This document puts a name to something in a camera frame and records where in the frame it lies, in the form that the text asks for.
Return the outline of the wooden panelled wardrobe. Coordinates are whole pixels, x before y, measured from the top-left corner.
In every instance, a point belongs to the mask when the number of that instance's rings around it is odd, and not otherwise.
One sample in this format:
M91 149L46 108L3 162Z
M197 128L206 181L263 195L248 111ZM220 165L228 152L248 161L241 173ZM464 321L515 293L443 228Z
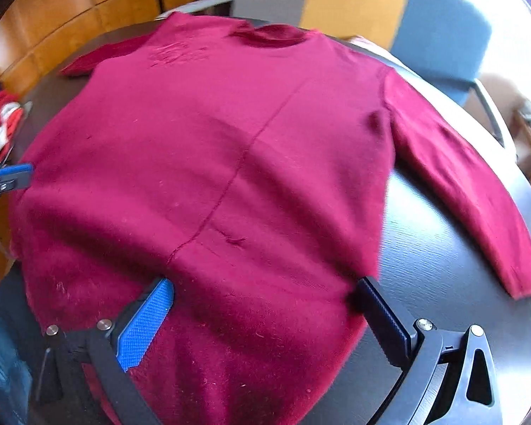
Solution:
M24 95L88 41L194 0L14 0L0 19L0 81Z

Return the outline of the crimson red knit sweater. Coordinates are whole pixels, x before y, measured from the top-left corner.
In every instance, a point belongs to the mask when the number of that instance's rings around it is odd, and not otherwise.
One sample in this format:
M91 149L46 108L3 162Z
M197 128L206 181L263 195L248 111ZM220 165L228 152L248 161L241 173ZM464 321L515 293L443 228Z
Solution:
M11 246L42 327L176 299L129 379L164 424L294 424L364 331L404 160L515 298L531 236L478 152L391 67L314 31L175 13L92 55L24 154Z

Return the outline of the dark blue jacket sleeve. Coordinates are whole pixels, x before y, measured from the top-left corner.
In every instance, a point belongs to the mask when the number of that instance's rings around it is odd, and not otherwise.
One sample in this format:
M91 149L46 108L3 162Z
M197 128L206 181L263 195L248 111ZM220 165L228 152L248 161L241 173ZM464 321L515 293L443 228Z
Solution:
M27 424L32 377L0 320L0 424Z

